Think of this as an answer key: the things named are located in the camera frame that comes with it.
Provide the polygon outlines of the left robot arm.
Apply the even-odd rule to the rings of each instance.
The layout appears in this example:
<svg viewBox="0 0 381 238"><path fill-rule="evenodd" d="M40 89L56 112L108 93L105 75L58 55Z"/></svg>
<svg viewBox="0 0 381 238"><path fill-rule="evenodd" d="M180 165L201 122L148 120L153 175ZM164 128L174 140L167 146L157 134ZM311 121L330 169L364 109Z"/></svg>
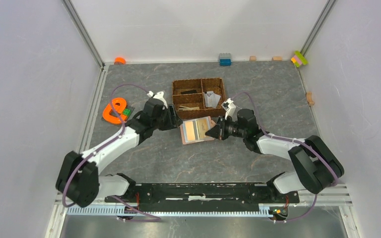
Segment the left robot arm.
<svg viewBox="0 0 381 238"><path fill-rule="evenodd" d="M174 105L150 98L121 129L97 146L77 153L71 151L63 159L56 181L65 207L87 207L97 198L117 195L130 202L136 196L133 181L126 176L103 177L101 171L128 150L137 147L156 130L176 129L182 124Z"/></svg>

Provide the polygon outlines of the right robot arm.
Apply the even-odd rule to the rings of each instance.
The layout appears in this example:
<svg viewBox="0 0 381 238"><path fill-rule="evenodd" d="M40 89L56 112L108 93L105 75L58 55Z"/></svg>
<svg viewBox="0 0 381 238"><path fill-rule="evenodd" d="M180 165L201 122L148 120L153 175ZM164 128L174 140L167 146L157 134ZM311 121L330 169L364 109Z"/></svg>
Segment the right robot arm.
<svg viewBox="0 0 381 238"><path fill-rule="evenodd" d="M344 175L342 164L319 136L297 139L268 133L260 128L250 109L239 110L236 121L220 116L206 135L219 140L238 137L252 152L291 161L294 172L283 172L269 181L266 194L272 202L280 202L287 193L297 190L318 194Z"/></svg>

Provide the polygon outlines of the tan cards in basket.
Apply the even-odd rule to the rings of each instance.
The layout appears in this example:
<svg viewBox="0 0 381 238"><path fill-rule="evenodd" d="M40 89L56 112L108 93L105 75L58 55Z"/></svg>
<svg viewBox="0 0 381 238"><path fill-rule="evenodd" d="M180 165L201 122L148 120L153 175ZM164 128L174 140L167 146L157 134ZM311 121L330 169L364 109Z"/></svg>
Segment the tan cards in basket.
<svg viewBox="0 0 381 238"><path fill-rule="evenodd" d="M180 105L178 107L178 110L179 111L195 111L195 110L199 110L200 107L187 107L187 106L183 106L183 105Z"/></svg>

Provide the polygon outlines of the grey cards in basket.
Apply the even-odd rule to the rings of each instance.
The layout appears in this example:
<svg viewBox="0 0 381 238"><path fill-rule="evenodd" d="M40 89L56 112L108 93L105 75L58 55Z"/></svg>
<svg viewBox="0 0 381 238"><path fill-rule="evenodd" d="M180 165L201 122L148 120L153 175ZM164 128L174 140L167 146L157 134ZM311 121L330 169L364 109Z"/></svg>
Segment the grey cards in basket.
<svg viewBox="0 0 381 238"><path fill-rule="evenodd" d="M207 108L216 108L220 100L221 95L215 94L213 91L204 93L204 101Z"/></svg>

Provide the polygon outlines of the black item in basket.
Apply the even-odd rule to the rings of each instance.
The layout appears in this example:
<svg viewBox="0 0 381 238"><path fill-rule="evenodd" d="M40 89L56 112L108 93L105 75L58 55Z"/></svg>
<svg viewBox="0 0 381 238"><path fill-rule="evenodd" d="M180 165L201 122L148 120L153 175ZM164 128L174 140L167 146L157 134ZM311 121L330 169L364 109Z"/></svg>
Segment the black item in basket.
<svg viewBox="0 0 381 238"><path fill-rule="evenodd" d="M196 93L198 93L198 91L193 89L193 90L182 91L181 95L196 94Z"/></svg>

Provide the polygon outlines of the brown woven divided basket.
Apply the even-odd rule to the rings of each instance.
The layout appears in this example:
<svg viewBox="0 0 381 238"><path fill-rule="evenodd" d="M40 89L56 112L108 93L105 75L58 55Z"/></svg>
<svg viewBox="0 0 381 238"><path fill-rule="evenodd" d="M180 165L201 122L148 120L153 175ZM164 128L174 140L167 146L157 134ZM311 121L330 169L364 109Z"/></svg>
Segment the brown woven divided basket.
<svg viewBox="0 0 381 238"><path fill-rule="evenodd" d="M182 91L197 90L196 94L181 95ZM221 95L221 100L216 108L207 108L204 101L204 93L213 91L215 94ZM174 80L172 82L172 101L179 117L183 120L196 119L202 117L219 117L225 115L225 110L221 107L227 99L224 82L222 78L197 78ZM187 107L200 107L195 111L179 111L180 105Z"/></svg>

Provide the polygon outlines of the green toy block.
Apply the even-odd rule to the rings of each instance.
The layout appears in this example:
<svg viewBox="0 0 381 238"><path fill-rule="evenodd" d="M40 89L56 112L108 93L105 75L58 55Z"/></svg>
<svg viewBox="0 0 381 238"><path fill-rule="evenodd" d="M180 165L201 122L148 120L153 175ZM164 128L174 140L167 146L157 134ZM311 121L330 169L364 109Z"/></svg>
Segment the green toy block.
<svg viewBox="0 0 381 238"><path fill-rule="evenodd" d="M129 117L132 113L132 110L131 109L128 109L128 108L125 108L123 111L122 111L122 115L126 116L126 117Z"/></svg>

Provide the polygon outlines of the orange tape dispenser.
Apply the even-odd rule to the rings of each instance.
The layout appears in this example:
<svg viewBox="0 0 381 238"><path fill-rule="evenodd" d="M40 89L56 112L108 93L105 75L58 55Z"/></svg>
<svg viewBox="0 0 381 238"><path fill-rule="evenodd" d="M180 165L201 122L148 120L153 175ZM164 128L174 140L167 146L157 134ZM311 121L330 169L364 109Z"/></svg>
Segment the orange tape dispenser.
<svg viewBox="0 0 381 238"><path fill-rule="evenodd" d="M127 102L124 98L114 98L105 107L102 113L103 119L111 124L121 124L126 122L127 117L122 115L122 111L127 107Z"/></svg>

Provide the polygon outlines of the blue grey toy bricks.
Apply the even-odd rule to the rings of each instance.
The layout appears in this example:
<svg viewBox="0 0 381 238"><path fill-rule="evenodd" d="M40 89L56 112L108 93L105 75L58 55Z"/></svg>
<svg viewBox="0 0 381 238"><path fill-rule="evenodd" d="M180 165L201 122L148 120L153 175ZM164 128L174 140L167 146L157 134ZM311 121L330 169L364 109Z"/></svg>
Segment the blue grey toy bricks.
<svg viewBox="0 0 381 238"><path fill-rule="evenodd" d="M218 61L220 66L231 66L232 55L230 53L220 53L218 55Z"/></svg>

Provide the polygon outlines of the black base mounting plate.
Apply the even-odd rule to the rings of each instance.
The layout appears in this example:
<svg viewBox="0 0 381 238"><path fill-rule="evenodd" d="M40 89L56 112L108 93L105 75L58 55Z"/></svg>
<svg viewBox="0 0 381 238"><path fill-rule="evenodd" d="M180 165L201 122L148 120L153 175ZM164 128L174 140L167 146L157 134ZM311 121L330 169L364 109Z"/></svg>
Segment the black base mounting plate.
<svg viewBox="0 0 381 238"><path fill-rule="evenodd" d="M299 194L279 193L266 183L141 183L120 196L143 212L254 212L259 204L299 203Z"/></svg>

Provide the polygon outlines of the orange round cap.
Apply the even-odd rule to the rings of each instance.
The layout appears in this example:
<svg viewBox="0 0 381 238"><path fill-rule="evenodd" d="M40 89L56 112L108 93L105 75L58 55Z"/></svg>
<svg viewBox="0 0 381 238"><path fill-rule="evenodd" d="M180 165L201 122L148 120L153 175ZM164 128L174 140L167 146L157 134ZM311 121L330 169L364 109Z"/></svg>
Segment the orange round cap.
<svg viewBox="0 0 381 238"><path fill-rule="evenodd" d="M117 65L117 64L126 64L126 60L122 57L116 57L114 59L114 64Z"/></svg>

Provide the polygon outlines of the curved tan wooden piece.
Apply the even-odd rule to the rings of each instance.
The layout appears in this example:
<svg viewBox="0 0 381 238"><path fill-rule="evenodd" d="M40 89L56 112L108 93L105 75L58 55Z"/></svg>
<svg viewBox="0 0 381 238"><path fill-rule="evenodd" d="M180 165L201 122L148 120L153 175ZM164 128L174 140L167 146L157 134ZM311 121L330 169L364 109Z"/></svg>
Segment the curved tan wooden piece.
<svg viewBox="0 0 381 238"><path fill-rule="evenodd" d="M306 93L306 100L309 106L313 106L315 104L315 101L313 100L313 94L312 92Z"/></svg>

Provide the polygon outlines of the green pink toy bricks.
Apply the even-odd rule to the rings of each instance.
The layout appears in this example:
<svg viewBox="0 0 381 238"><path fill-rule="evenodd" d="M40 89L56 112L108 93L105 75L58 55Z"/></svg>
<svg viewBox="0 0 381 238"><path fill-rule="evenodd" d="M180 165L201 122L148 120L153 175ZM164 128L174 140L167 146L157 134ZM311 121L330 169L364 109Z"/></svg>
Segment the green pink toy bricks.
<svg viewBox="0 0 381 238"><path fill-rule="evenodd" d="M307 65L309 63L308 60L299 51L294 51L294 55L290 60L296 68Z"/></svg>

